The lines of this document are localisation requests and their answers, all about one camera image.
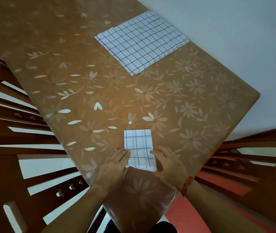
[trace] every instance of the table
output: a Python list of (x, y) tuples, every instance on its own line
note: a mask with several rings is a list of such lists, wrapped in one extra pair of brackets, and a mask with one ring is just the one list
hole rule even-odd
[[(146, 10), (136, 0), (0, 0), (1, 56), (89, 185), (131, 129), (151, 129), (195, 175), (259, 98), (193, 42), (130, 76), (94, 37)], [(122, 232), (146, 232), (177, 195), (130, 168), (104, 207)]]

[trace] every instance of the red thread bracelet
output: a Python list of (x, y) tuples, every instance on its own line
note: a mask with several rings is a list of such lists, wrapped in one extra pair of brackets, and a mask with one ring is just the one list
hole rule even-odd
[(183, 186), (182, 186), (182, 191), (181, 191), (181, 194), (183, 195), (183, 197), (185, 197), (186, 195), (186, 191), (189, 187), (189, 185), (193, 182), (194, 178), (192, 178), (191, 176), (189, 176), (186, 181), (183, 183)]

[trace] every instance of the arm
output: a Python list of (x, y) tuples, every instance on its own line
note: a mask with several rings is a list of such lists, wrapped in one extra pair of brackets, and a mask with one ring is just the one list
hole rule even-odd
[(75, 204), (59, 215), (42, 233), (86, 233), (106, 196), (124, 179), (130, 151), (114, 151), (101, 165), (95, 184)]
[[(155, 176), (181, 192), (183, 183), (189, 175), (177, 155), (170, 148), (163, 146), (155, 147), (151, 153), (163, 166), (163, 171), (155, 172)], [(186, 198), (195, 207), (212, 233), (265, 232), (216, 196), (205, 191), (195, 180), (188, 187)]]

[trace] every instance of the chair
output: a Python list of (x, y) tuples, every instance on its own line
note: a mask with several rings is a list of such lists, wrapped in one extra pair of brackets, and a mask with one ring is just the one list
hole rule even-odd
[[(14, 89), (12, 85), (22, 89), (0, 58), (0, 92), (32, 105), (30, 98), (21, 90)], [(14, 132), (9, 127), (31, 129), (31, 132), (34, 130), (51, 132), (36, 109), (0, 98), (0, 145), (59, 144), (54, 135)], [(30, 195), (28, 187), (78, 172), (78, 170), (73, 167), (24, 179), (18, 160), (20, 154), (57, 157), (60, 154), (66, 155), (66, 152), (55, 149), (0, 147), (0, 233), (14, 232), (4, 211), (5, 206), (11, 209), (23, 232), (38, 233), (46, 226), (43, 220), (45, 215), (88, 188), (84, 178), (79, 175)], [(97, 231), (105, 214), (105, 210), (102, 209), (88, 232)]]
[[(276, 224), (276, 157), (241, 154), (236, 150), (255, 147), (276, 147), (276, 129), (224, 142), (202, 168), (202, 172), (250, 187), (251, 190), (245, 195), (240, 196), (199, 177), (195, 179)], [(253, 164), (250, 161), (273, 163), (275, 166)]]

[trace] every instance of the dark clothing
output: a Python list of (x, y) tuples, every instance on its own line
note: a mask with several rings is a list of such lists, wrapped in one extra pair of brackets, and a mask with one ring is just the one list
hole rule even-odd
[[(178, 233), (176, 228), (169, 222), (159, 222), (151, 228), (149, 233)], [(120, 233), (116, 225), (110, 220), (103, 233)]]

